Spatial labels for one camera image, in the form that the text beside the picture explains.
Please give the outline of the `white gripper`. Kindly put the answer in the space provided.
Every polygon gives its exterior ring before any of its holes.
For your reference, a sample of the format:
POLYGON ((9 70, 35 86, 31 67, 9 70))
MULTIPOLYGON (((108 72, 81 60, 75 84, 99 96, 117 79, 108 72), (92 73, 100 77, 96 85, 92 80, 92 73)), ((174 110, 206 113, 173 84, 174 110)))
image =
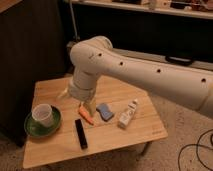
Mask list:
POLYGON ((84 103, 84 107, 87 109, 91 116, 94 116, 96 112, 96 100, 92 99, 95 95, 94 89, 81 89, 74 84, 73 80, 70 80, 68 88, 65 88, 61 93, 59 93, 57 99, 67 98, 70 97, 70 95, 79 101, 86 101, 84 103))

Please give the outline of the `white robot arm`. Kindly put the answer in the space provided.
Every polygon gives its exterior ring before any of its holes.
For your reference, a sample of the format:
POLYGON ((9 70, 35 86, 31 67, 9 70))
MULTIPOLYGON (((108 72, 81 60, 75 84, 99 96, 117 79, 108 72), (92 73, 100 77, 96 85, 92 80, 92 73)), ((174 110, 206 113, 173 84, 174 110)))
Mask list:
POLYGON ((92 99, 98 79, 105 75, 150 91, 213 119, 213 72, 125 57, 113 51, 105 36, 80 41, 70 50, 74 65, 67 93, 92 99))

